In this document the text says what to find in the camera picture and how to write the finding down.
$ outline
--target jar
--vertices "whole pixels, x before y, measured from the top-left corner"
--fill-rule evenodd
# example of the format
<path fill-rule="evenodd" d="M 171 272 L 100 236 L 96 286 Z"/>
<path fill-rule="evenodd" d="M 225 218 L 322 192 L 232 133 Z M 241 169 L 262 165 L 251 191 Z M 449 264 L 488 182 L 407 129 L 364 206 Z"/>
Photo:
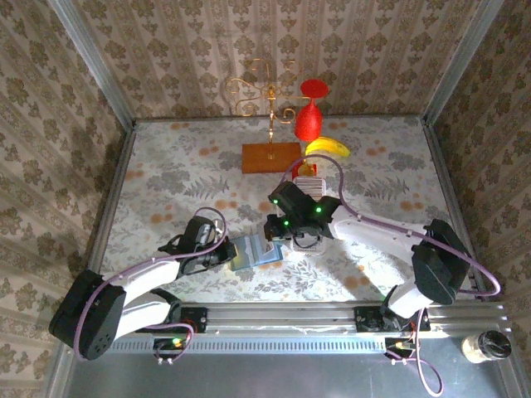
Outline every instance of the jar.
<path fill-rule="evenodd" d="M 496 330 L 466 337 L 461 343 L 461 350 L 466 359 L 472 363 L 504 359 L 512 351 L 507 336 Z"/>

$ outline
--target floral tablecloth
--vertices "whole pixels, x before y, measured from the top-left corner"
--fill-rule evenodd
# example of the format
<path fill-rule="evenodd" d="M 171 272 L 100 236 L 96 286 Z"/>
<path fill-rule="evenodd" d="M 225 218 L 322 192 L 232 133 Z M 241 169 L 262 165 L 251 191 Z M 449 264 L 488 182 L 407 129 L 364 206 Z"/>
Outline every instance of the floral tablecloth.
<path fill-rule="evenodd" d="M 161 255 L 157 247 L 182 233 L 200 206 L 224 213 L 230 237 L 262 228 L 273 212 L 267 195 L 281 175 L 242 174 L 241 145 L 266 142 L 268 123 L 240 118 L 138 124 L 102 271 Z M 449 220 L 417 117 L 327 118 L 322 134 L 352 151 L 338 160 L 354 208 L 399 221 Z M 276 142 L 295 140 L 292 126 L 277 126 Z M 338 172 L 324 160 L 315 162 L 328 194 L 337 195 Z M 225 265 L 165 289 L 188 302 L 379 300 L 413 274 L 400 260 L 357 243 L 329 242 L 318 257 L 286 248 L 283 253 L 281 262 L 238 272 Z"/>

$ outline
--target wire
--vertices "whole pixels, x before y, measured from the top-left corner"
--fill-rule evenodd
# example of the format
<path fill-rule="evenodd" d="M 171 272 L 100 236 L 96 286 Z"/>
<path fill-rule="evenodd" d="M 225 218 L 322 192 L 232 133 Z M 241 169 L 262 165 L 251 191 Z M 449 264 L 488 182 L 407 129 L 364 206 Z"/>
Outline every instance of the wire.
<path fill-rule="evenodd" d="M 426 389 L 427 393 L 430 396 L 433 396 L 433 397 L 437 398 L 437 397 L 442 395 L 442 393 L 444 392 L 444 389 L 445 389 L 444 383 L 442 381 L 441 374 L 437 371 L 437 369 L 430 362 L 425 361 L 424 359 L 421 359 L 421 353 L 420 353 L 421 339 L 419 338 L 419 332 L 421 331 L 421 321 L 422 321 L 422 316 L 424 315 L 424 311 L 426 311 L 425 308 L 421 309 L 418 312 L 417 330 L 415 332 L 415 357 L 414 358 L 413 357 L 402 358 L 398 354 L 396 354 L 395 352 L 393 352 L 391 350 L 387 350 L 386 354 L 390 355 L 391 357 L 396 358 L 398 361 L 406 361 L 406 362 L 409 362 L 409 363 L 416 362 L 417 363 L 418 376 L 421 378 L 422 385 L 424 386 L 424 388 Z M 433 370 L 433 372 L 435 373 L 435 376 L 437 377 L 437 380 L 439 381 L 439 391 L 434 392 L 428 386 L 426 378 L 424 377 L 424 371 L 422 370 L 422 365 L 429 366 Z"/>
<path fill-rule="evenodd" d="M 169 255 L 169 256 L 158 257 L 158 258 L 154 258 L 153 257 L 151 260 L 145 260 L 145 261 L 143 261 L 141 263 L 138 263 L 136 265 L 133 265 L 133 266 L 129 267 L 128 269 L 123 270 L 122 272 L 119 272 L 118 274 L 110 277 L 109 279 L 104 281 L 100 286 L 98 286 L 96 288 L 96 290 L 94 291 L 94 293 L 92 293 L 92 295 L 87 300 L 85 306 L 83 307 L 83 311 L 81 312 L 81 315 L 80 315 L 80 320 L 79 320 L 79 322 L 77 323 L 77 326 L 76 326 L 76 333 L 74 334 L 74 344 L 73 344 L 74 347 L 73 348 L 74 348 L 74 354 L 76 355 L 76 358 L 78 360 L 87 361 L 87 359 L 84 358 L 81 355 L 81 353 L 80 353 L 81 331 L 83 330 L 83 325 L 85 324 L 86 316 L 89 313 L 90 307 L 92 306 L 92 304 L 94 303 L 94 301 L 96 300 L 98 295 L 101 293 L 101 291 L 103 289 L 105 289 L 105 287 L 107 285 L 112 284 L 113 282 L 115 282 L 115 281 L 117 281 L 119 279 L 122 279 L 123 277 L 128 276 L 129 274 L 138 272 L 138 271 L 142 270 L 143 268 L 147 267 L 148 265 L 153 265 L 153 264 L 156 264 L 156 263 L 158 263 L 160 261 L 179 260 L 179 259 L 186 259 L 188 257 L 194 257 L 194 256 L 197 256 L 197 255 L 205 255 L 206 253 L 210 253 L 211 251 L 214 251 L 221 243 L 223 243 L 223 240 L 227 236 L 227 220 L 225 219 L 225 217 L 223 216 L 223 214 L 221 212 L 219 212 L 218 210 L 214 209 L 213 207 L 201 207 L 201 208 L 197 209 L 197 211 L 194 213 L 194 215 L 196 215 L 198 212 L 200 212 L 202 210 L 214 211 L 222 219 L 222 221 L 223 221 L 223 233 L 222 233 L 222 236 L 221 236 L 220 240 L 218 242 L 216 242 L 212 247 L 209 247 L 208 249 L 205 249 L 205 250 L 202 250 L 202 251 L 198 251 L 198 252 L 195 252 L 195 253 L 185 253 L 185 254 L 181 254 L 181 255 Z M 154 329 L 172 328 L 172 326 L 168 326 L 168 325 L 171 325 L 171 323 L 168 323 L 166 325 L 153 325 L 152 327 L 148 327 L 148 328 L 154 328 Z"/>
<path fill-rule="evenodd" d="M 179 354 L 177 354 L 174 358 L 172 358 L 173 361 L 176 361 L 184 354 L 184 352 L 188 349 L 188 346 L 192 344 L 192 340 L 195 336 L 195 332 L 193 331 L 192 326 L 188 325 L 187 323 L 164 323 L 161 325 L 153 325 L 153 326 L 146 327 L 146 329 L 152 329 L 152 330 L 170 329 L 170 328 L 186 328 L 188 330 L 185 345 L 183 349 L 181 350 Z M 160 350 L 163 346 L 164 346 L 164 343 L 161 342 L 155 348 L 155 357 L 157 358 L 157 361 L 160 358 Z"/>
<path fill-rule="evenodd" d="M 417 332 L 415 333 L 415 361 L 417 362 L 417 369 L 418 369 L 418 376 L 421 378 L 422 385 L 430 394 L 431 396 L 438 397 L 442 395 L 442 392 L 444 391 L 445 387 L 442 383 L 442 378 L 439 372 L 433 367 L 433 365 L 427 361 L 424 361 L 421 359 L 421 339 L 419 338 L 419 333 L 421 331 L 421 322 L 422 322 L 422 316 L 424 315 L 424 311 L 426 311 L 425 308 L 421 309 L 418 312 L 418 319 L 417 319 Z M 426 382 L 426 378 L 424 377 L 424 372 L 422 371 L 422 363 L 426 363 L 436 374 L 437 379 L 439 380 L 439 391 L 434 392 Z"/>
<path fill-rule="evenodd" d="M 416 231 L 410 231 L 407 228 L 403 228 L 403 227 L 400 227 L 400 226 L 395 226 L 395 225 L 389 224 L 389 223 L 387 223 L 385 221 L 374 220 L 373 218 L 370 218 L 370 217 L 367 217 L 367 216 L 362 216 L 360 213 L 355 211 L 352 207 L 350 207 L 348 205 L 348 203 L 345 201 L 345 198 L 343 196 L 343 183 L 344 183 L 343 169 L 341 168 L 339 163 L 335 159 L 331 158 L 330 156 L 319 155 L 319 154 L 316 153 L 316 154 L 306 155 L 306 156 L 303 156 L 301 158 L 298 158 L 293 163 L 291 163 L 290 167 L 288 167 L 288 169 L 285 171 L 284 176 L 282 176 L 282 178 L 280 179 L 280 183 L 285 181 L 286 176 L 288 175 L 289 172 L 291 172 L 291 169 L 293 167 L 295 167 L 297 164 L 299 164 L 301 161 L 303 161 L 304 159 L 307 159 L 307 158 L 322 158 L 322 159 L 326 159 L 326 160 L 328 160 L 328 161 L 330 161 L 331 163 L 334 164 L 334 166 L 339 171 L 339 187 L 338 187 L 339 200 L 341 201 L 341 204 L 343 205 L 343 207 L 345 209 L 347 209 L 347 211 L 349 213 L 351 213 L 353 216 L 357 217 L 358 220 L 364 221 L 364 222 L 366 222 L 368 224 L 372 224 L 374 226 L 380 226 L 380 227 L 388 229 L 388 230 L 397 231 L 397 232 L 403 233 L 405 235 L 412 235 L 412 236 L 415 236 L 416 238 L 420 238 L 422 240 L 425 240 L 426 242 L 429 242 L 432 245 L 438 246 L 441 249 L 446 250 L 447 252 L 453 254 L 454 256 L 456 256 L 456 257 L 466 261 L 467 263 L 469 263 L 472 267 L 476 268 L 477 270 L 479 270 L 479 272 L 481 272 L 484 276 L 486 276 L 489 279 L 489 281 L 492 283 L 492 285 L 494 285 L 494 288 L 492 290 L 490 290 L 489 292 L 476 292 L 474 290 L 461 290 L 460 289 L 460 290 L 458 290 L 458 293 L 473 294 L 474 296 L 486 297 L 486 296 L 495 296 L 496 294 L 498 294 L 501 291 L 501 286 L 499 285 L 499 282 L 496 279 L 496 277 L 493 274 L 491 274 L 483 265 L 481 265 L 479 262 L 477 262 L 476 260 L 472 259 L 468 255 L 465 255 L 464 253 L 461 253 L 460 251 L 454 249 L 453 247 L 450 247 L 449 245 L 446 245 L 446 244 L 444 244 L 444 243 L 442 243 L 442 242 L 440 242 L 438 240 L 435 240 L 435 239 L 431 238 L 430 236 L 423 235 L 423 234 L 421 234 L 419 232 L 416 232 Z"/>

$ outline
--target floral wallpaper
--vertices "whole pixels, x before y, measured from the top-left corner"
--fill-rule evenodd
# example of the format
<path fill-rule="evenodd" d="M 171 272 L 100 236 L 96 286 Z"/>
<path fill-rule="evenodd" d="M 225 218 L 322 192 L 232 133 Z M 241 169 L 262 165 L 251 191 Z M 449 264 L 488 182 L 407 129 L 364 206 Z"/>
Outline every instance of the floral wallpaper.
<path fill-rule="evenodd" d="M 0 397 L 36 396 L 122 128 L 46 2 L 0 1 Z"/>
<path fill-rule="evenodd" d="M 420 114 L 479 0 L 73 0 L 137 118 L 235 114 L 240 76 L 298 94 L 330 87 L 326 114 Z M 268 114 L 255 100 L 247 113 Z"/>
<path fill-rule="evenodd" d="M 506 0 L 436 131 L 475 250 L 531 374 L 531 2 Z"/>

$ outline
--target toy fruit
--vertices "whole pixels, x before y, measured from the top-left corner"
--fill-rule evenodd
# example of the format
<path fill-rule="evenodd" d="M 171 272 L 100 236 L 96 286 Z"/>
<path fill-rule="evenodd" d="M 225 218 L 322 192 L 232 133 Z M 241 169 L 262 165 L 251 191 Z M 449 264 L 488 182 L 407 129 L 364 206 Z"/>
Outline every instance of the toy fruit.
<path fill-rule="evenodd" d="M 319 137 L 308 144 L 304 155 L 309 155 L 314 151 L 325 151 L 330 153 L 336 153 L 343 157 L 348 157 L 350 155 L 350 149 L 345 147 L 339 141 L 330 138 L 330 137 Z"/>

